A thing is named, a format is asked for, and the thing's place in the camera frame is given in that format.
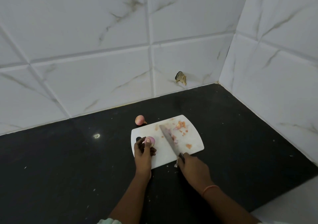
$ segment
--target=black knife handle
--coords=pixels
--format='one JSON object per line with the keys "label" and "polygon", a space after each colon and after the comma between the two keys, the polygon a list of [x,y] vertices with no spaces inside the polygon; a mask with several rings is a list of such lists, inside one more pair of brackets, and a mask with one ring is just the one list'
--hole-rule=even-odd
{"label": "black knife handle", "polygon": [[182,159],[183,163],[185,163],[185,157],[183,156],[182,153],[179,154],[179,157]]}

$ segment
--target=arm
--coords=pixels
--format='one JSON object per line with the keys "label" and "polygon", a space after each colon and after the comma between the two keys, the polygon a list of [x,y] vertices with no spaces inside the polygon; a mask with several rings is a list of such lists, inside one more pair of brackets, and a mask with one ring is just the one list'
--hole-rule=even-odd
{"label": "arm", "polygon": [[145,142],[143,153],[140,150],[141,138],[135,143],[136,174],[124,196],[110,213],[109,217],[123,224],[139,223],[145,191],[151,177],[151,156],[156,155],[156,149],[151,148],[151,142]]}
{"label": "arm", "polygon": [[206,187],[214,185],[210,177],[209,167],[197,157],[192,157],[188,153],[185,153],[184,156],[185,163],[178,158],[178,165],[183,175],[189,184],[201,196],[203,195],[203,198],[209,203],[211,209],[223,223],[256,224],[260,222],[224,194],[220,188],[213,187],[204,192]]}

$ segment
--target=knife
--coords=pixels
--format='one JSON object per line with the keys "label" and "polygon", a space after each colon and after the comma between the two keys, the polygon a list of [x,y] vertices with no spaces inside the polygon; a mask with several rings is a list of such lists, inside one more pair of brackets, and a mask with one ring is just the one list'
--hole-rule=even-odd
{"label": "knife", "polygon": [[172,148],[173,152],[176,154],[176,156],[179,156],[182,159],[183,163],[185,163],[185,157],[180,152],[178,147],[175,145],[175,142],[173,141],[173,138],[171,137],[171,132],[163,125],[159,125],[159,128],[161,129],[164,137],[168,141],[168,143],[169,143],[170,147]]}

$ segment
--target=red thread bracelet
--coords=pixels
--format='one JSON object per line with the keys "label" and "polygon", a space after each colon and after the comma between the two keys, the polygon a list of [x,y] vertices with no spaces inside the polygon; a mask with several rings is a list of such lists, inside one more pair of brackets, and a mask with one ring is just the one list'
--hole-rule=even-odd
{"label": "red thread bracelet", "polygon": [[204,193],[205,193],[208,189],[213,188],[213,187],[220,188],[220,187],[218,187],[217,185],[208,186],[208,187],[206,187],[206,188],[204,189],[204,191],[203,191],[203,193],[202,193],[202,197],[203,197]]}

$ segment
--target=cutting board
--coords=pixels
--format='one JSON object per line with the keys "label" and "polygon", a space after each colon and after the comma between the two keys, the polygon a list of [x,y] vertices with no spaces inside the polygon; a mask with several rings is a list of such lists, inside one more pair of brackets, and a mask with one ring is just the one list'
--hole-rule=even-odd
{"label": "cutting board", "polygon": [[[185,127],[181,127],[176,130],[178,122],[185,122]],[[180,152],[194,154],[204,149],[201,137],[193,126],[193,124],[184,116],[179,115],[173,118],[165,119],[156,123],[148,124],[131,131],[131,149],[134,155],[133,146],[136,143],[137,137],[152,136],[155,138],[155,148],[157,149],[156,155],[152,157],[151,169],[165,165],[172,161],[176,161],[177,157],[170,147],[168,141],[164,138],[159,125],[164,125],[167,129],[171,130],[171,133],[176,136],[178,141],[177,145]]]}

